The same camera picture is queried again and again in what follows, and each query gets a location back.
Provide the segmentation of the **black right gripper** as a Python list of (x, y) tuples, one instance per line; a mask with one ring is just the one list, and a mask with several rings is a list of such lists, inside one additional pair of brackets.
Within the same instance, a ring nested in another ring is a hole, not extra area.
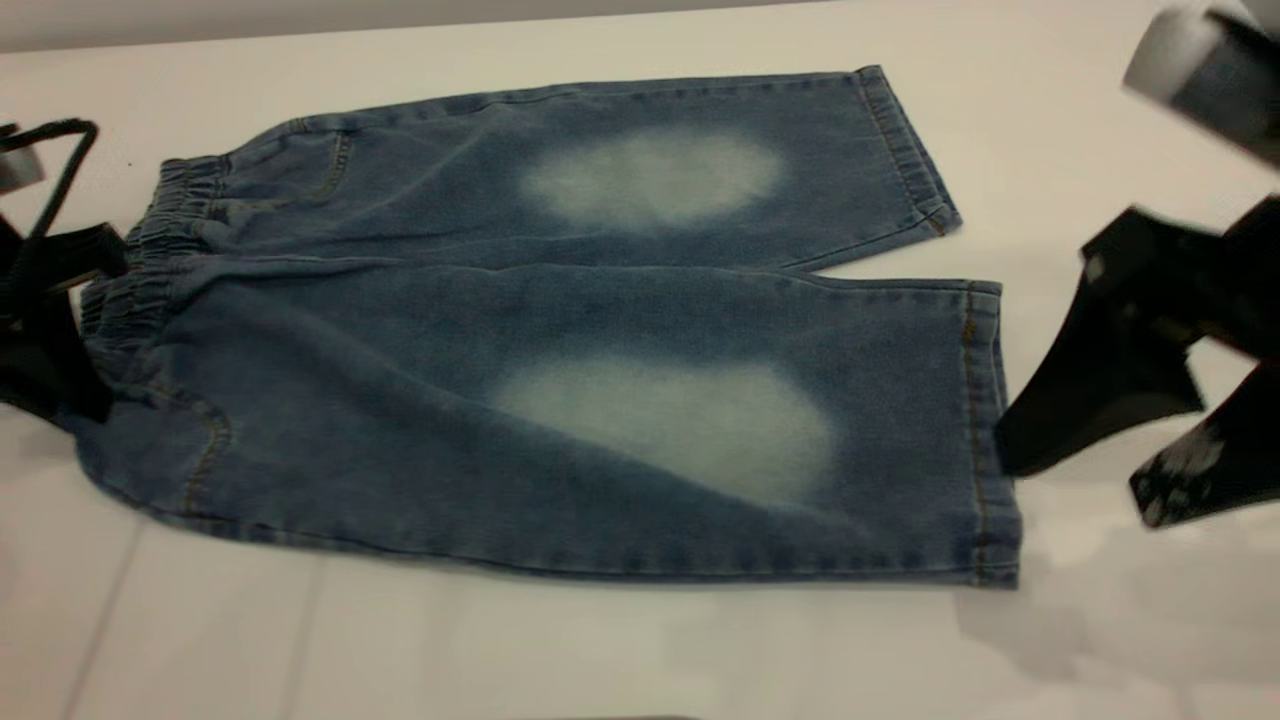
[[(1199, 340), (1277, 360), (1277, 222), (1275, 195), (1221, 234), (1129, 208), (1087, 242), (1059, 333), (996, 427), (1002, 469), (1030, 477), (1124, 430), (1204, 410), (1187, 365)], [(1129, 486), (1152, 529), (1277, 501), (1277, 366), (1258, 365)]]

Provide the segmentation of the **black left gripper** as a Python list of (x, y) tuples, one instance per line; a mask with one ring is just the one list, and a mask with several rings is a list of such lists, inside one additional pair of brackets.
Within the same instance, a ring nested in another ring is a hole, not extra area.
[[(81, 337), (70, 287), (129, 270), (114, 225), (91, 225), (38, 240), (1, 215), (1, 401), (46, 423), (104, 423), (113, 391), (96, 373)], [(46, 293), (38, 297), (38, 290)]]

